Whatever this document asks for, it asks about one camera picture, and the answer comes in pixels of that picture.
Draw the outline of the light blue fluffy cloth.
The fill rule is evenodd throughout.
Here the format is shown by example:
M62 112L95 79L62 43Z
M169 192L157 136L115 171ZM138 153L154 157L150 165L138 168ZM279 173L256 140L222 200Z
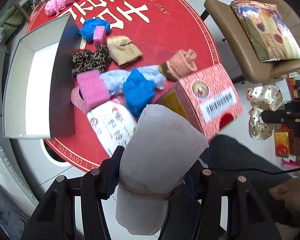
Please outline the light blue fluffy cloth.
M131 71L124 69L115 69L102 73L100 79L104 82L111 96L124 93L124 83L136 76L136 81L152 81L156 89L163 90L166 86L167 79L159 71L158 65L144 66L133 68Z

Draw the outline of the large pink foam block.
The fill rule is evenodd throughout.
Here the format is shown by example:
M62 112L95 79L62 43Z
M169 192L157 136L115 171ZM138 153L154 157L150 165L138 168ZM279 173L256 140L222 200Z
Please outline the large pink foam block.
M98 70L77 75L77 86L71 91L71 102L84 114L110 100L110 93Z

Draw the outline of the brown leather chair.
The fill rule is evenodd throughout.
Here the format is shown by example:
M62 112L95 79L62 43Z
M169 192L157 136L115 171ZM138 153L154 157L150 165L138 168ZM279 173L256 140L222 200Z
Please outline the brown leather chair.
M206 0L245 79L266 83L300 70L300 17L284 0Z

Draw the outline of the small pink foam block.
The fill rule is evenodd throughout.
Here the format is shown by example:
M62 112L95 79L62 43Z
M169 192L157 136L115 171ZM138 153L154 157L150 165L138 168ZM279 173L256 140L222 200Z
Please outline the small pink foam block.
M93 34L93 43L95 48L98 50L100 45L106 46L106 28L104 25L96 26Z

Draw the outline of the cream polka dot scrunchie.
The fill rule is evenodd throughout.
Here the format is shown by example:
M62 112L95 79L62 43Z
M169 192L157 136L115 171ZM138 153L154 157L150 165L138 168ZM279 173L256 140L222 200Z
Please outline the cream polka dot scrunchie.
M262 120L264 111L275 112L283 107L283 96L280 89L273 85L256 86L247 89L247 100L251 104L249 111L249 134L253 139L266 140L281 125Z

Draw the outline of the grey open cardboard box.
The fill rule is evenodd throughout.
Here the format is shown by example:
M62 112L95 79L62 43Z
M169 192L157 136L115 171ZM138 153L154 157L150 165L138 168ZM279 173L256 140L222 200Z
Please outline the grey open cardboard box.
M72 56L81 35L64 15L26 34L8 70L2 106L3 135L12 139L51 139L75 133Z

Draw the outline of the leopard print scrunchie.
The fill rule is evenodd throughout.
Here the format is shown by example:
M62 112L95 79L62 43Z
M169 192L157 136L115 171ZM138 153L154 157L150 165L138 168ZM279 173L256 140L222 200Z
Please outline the leopard print scrunchie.
M74 79L78 74L90 70L98 70L100 74L106 71L106 68L111 64L112 58L107 46L99 45L97 51L92 52L85 49L81 52L72 55L72 62L74 64L71 74Z

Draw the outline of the pink knit sock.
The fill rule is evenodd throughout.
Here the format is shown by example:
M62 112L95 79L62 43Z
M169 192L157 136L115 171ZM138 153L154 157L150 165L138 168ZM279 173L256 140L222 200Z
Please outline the pink knit sock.
M178 81L197 71L194 62L197 54L189 49L188 51L177 51L168 61L159 65L159 72L170 81Z

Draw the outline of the beige sock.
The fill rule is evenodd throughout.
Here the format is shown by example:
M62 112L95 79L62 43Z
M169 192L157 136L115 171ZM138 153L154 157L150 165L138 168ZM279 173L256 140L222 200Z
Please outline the beige sock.
M122 68L126 64L136 61L143 55L141 50L124 35L107 38L107 47L111 58Z

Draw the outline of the floral cushion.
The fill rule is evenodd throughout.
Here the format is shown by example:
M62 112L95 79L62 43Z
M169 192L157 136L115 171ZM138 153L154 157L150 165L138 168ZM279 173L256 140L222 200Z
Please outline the floral cushion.
M260 62L300 59L300 47L276 5L239 0L230 7Z

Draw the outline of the blue plastic glove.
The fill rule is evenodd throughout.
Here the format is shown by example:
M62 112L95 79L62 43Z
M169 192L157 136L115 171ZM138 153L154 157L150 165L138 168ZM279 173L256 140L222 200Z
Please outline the blue plastic glove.
M130 75L123 83L123 92L129 111L139 118L143 109L151 103L155 96L155 83L146 78L133 68Z

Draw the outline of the red patterned carton box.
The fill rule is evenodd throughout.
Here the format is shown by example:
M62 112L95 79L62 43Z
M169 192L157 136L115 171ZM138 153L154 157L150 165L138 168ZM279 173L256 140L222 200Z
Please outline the red patterned carton box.
M156 103L184 117L208 140L243 113L237 91L222 64L183 77Z

